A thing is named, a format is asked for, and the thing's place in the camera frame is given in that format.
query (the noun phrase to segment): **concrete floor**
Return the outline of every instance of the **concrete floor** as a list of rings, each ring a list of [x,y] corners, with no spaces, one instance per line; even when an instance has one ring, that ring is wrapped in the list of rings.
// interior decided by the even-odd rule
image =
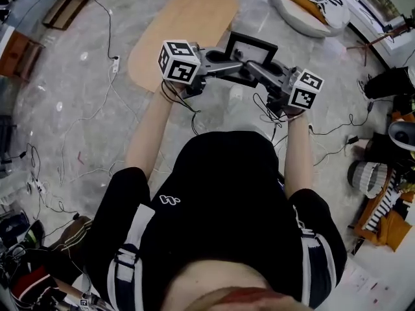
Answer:
[[[152,93],[138,88],[127,74],[126,61],[129,52],[140,35],[167,0],[98,0],[112,11],[111,54],[121,56],[121,68],[113,86],[121,98],[136,112],[139,120],[152,97]],[[309,114],[315,132],[328,131],[349,121],[354,114],[359,123],[366,117],[367,102],[357,87],[358,78],[383,71],[381,64],[370,55],[368,66],[363,66],[359,51],[346,52],[354,45],[357,36],[347,28],[336,38],[325,40],[305,37],[290,28],[267,0],[240,0],[241,7],[233,29],[255,36],[279,46],[276,58],[288,66],[298,65],[322,76],[326,82],[314,109]],[[41,40],[46,46],[34,71],[32,80],[22,88],[14,108],[15,132],[12,155],[25,149],[26,142],[35,145],[41,159],[40,181],[47,182],[49,193],[44,196],[48,206],[59,210],[61,200],[67,211],[93,216],[110,181],[108,173],[98,170],[77,179],[95,169],[109,169],[114,162],[124,159],[126,147],[137,125],[134,115],[111,90],[104,107],[91,120],[78,121],[67,134],[64,147],[65,176],[62,186],[57,168],[62,169],[61,148],[65,133],[80,117],[90,117],[102,104],[107,92],[108,70],[111,61],[106,57],[108,44],[108,16],[94,1],[90,1],[75,18],[67,31],[48,30]],[[231,84],[211,80],[204,94],[190,100],[194,108],[202,112],[196,118],[199,132],[223,129],[227,119],[227,105]],[[265,89],[257,92],[266,99]],[[261,122],[261,111],[252,102],[252,89],[244,89],[246,121],[260,127],[271,136],[273,125]],[[62,110],[57,105],[62,103]],[[373,131],[385,132],[387,102],[378,102],[363,127],[343,127],[328,136],[315,136],[320,143],[312,142],[315,161],[326,153],[339,150],[347,135],[370,137]],[[191,114],[181,106],[174,106],[168,122],[161,153],[150,179],[154,194],[168,176],[183,145],[193,136]],[[277,130],[274,143],[287,133],[287,126]],[[285,158],[285,143],[276,151],[281,159],[281,171]],[[82,163],[77,159],[80,153]],[[331,155],[316,167],[315,190],[328,202],[333,219],[346,242],[350,242],[347,225],[351,222],[362,194],[351,189],[346,174],[353,158],[343,152]],[[11,170],[30,168],[30,160],[14,161]],[[112,172],[122,169],[116,163]],[[29,217],[39,209],[38,195],[21,200]],[[55,213],[41,205],[40,220],[47,232],[63,225],[71,214]],[[55,241],[62,229],[47,238],[47,244]]]

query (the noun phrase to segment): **orange pillow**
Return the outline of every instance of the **orange pillow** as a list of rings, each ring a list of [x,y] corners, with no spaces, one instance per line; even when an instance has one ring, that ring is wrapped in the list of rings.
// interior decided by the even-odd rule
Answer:
[[[318,9],[317,4],[311,2],[310,0],[291,0],[291,1],[294,1],[297,5],[305,9],[308,13],[313,15],[321,23],[327,25],[326,19],[324,18],[320,9]]]

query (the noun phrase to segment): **neck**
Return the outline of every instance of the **neck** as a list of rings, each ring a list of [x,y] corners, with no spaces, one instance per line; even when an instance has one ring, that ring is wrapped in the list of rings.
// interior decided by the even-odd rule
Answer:
[[[173,280],[161,311],[183,311],[203,295],[227,287],[267,288],[267,282],[244,264],[217,260],[194,262]]]

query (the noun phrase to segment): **black t-shirt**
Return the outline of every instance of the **black t-shirt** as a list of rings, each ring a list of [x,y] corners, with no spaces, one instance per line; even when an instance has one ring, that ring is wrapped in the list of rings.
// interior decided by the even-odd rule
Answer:
[[[337,282],[346,250],[327,203],[312,190],[286,199],[272,143],[255,132],[212,132],[191,139],[152,201],[145,175],[114,175],[88,233],[87,271],[108,300],[108,266],[123,245],[140,203],[156,214],[141,240],[143,305],[158,311],[174,277],[196,260],[240,262],[276,291],[302,296],[302,244],[293,205],[306,228],[323,235]]]

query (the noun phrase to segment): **oval wooden tabletop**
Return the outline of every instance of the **oval wooden tabletop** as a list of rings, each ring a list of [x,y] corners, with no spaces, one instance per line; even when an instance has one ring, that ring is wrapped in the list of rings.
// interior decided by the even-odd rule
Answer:
[[[164,40],[216,46],[239,7],[238,0],[170,0],[144,31],[128,58],[128,74],[155,92],[161,83],[157,60]]]

